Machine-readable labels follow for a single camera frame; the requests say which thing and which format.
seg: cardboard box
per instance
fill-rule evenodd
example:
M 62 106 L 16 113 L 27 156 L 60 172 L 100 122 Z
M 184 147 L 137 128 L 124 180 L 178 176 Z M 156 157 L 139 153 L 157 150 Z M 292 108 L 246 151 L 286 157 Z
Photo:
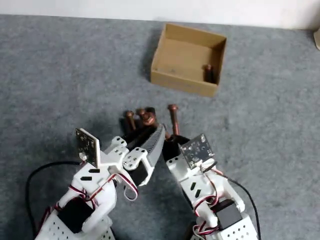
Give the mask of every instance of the cardboard box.
M 212 97 L 219 85 L 227 38 L 175 24 L 166 24 L 151 65 L 151 83 Z M 212 65 L 215 81 L 205 81 Z

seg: copper bolt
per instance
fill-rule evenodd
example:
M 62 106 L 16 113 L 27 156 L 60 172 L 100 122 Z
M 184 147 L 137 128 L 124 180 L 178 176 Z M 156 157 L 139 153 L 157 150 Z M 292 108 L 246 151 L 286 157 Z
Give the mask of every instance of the copper bolt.
M 138 114 L 141 120 L 144 119 L 144 115 L 146 114 L 146 110 L 144 108 L 139 108 L 136 110 L 136 114 Z
M 146 112 L 143 115 L 143 124 L 145 126 L 153 126 L 154 128 L 157 128 L 159 126 L 159 123 L 156 120 L 156 115 L 152 112 Z M 169 139 L 171 135 L 165 131 L 165 139 Z
M 178 118 L 177 118 L 178 106 L 176 104 L 170 104 L 168 106 L 168 109 L 170 111 L 173 134 L 179 135 L 180 131 L 179 131 Z
M 125 116 L 132 130 L 136 130 L 136 124 L 134 120 L 135 113 L 133 111 L 126 111 Z

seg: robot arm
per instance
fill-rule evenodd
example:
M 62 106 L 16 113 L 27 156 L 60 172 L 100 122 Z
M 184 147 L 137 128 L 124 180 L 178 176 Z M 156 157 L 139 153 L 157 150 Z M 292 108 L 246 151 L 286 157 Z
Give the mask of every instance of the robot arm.
M 205 135 L 175 143 L 181 153 L 165 160 L 197 216 L 189 239 L 257 240 L 254 225 L 244 212 L 244 201 L 216 169 Z
M 85 165 L 73 176 L 36 240 L 95 240 L 104 239 L 106 233 L 107 239 L 113 239 L 108 214 L 117 202 L 114 181 L 125 185 L 128 200 L 137 199 L 138 187 L 149 182 L 161 155 L 165 128 L 160 124 L 116 136 L 105 151 L 100 151 L 99 140 L 84 129 L 76 129 L 76 136 Z M 134 197 L 127 196 L 127 189 Z

